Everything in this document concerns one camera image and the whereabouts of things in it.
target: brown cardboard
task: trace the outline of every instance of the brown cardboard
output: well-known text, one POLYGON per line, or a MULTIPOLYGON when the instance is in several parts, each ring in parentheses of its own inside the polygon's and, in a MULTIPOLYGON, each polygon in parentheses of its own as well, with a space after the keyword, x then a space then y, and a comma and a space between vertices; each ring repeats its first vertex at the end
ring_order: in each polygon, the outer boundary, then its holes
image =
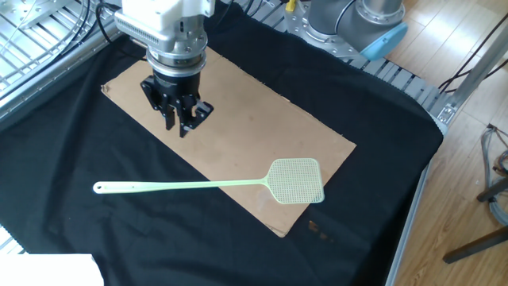
MULTIPOLYGON (((206 54, 199 89, 215 110, 183 139, 178 126, 166 131, 140 88, 152 73, 146 62, 108 82, 103 92, 209 180, 261 178, 275 159, 312 157, 326 183, 355 145, 216 52, 206 54)), ((222 190, 280 237, 308 206, 277 203, 262 185, 222 190)))

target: green fly swatter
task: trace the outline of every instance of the green fly swatter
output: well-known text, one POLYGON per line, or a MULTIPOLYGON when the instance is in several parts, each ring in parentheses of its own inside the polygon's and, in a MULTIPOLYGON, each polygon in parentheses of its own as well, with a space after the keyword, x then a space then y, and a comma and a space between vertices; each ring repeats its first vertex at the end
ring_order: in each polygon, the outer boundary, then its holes
POLYGON ((97 182, 98 194, 122 194, 203 187, 227 187, 262 184, 279 203, 320 203, 325 199, 319 163, 311 158, 278 159, 263 179, 226 180, 186 183, 97 182))

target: black fabric tablecloth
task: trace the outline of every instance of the black fabric tablecloth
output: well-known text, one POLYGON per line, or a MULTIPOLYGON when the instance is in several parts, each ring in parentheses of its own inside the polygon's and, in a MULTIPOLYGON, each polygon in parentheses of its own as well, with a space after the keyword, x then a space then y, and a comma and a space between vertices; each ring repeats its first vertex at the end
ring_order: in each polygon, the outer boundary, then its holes
POLYGON ((204 180, 102 95, 101 84, 134 61, 111 48, 0 133, 0 223, 30 253, 92 253, 106 285, 350 284, 412 196, 441 132, 401 91, 242 18, 237 6, 210 47, 357 144, 325 202, 285 238, 218 189, 93 193, 98 180, 204 180))

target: wire mesh panel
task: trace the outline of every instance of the wire mesh panel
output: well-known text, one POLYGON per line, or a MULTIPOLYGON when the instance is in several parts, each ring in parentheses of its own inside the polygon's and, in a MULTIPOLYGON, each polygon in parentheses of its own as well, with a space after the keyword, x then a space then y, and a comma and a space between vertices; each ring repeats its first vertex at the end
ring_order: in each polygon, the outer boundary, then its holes
POLYGON ((25 5, 26 8, 22 9, 25 9, 28 18, 29 12, 35 13, 38 6, 46 1, 0 0, 0 99, 12 91, 16 83, 29 79, 34 70, 78 43, 79 38, 88 32, 94 22, 93 10, 97 0, 90 1, 88 21, 71 42, 89 8, 88 1, 83 1, 66 0, 66 6, 26 28, 22 26, 23 20, 13 16, 19 11, 12 7, 25 5))

